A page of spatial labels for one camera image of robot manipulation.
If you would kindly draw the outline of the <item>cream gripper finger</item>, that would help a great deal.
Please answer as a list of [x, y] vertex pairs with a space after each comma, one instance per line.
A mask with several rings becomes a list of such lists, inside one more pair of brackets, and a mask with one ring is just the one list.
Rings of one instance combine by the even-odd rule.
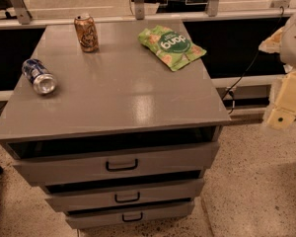
[[266, 119], [266, 125], [277, 130], [285, 129], [295, 119], [296, 117], [293, 114], [286, 112], [285, 110], [272, 109], [268, 118]]

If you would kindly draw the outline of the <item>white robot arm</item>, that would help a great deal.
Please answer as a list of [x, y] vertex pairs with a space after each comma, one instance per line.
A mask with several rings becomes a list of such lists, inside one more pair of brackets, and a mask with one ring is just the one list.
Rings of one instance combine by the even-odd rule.
[[259, 50], [278, 53], [287, 74], [276, 79], [270, 90], [263, 122], [267, 127], [281, 130], [296, 119], [296, 12], [273, 35], [263, 40]]

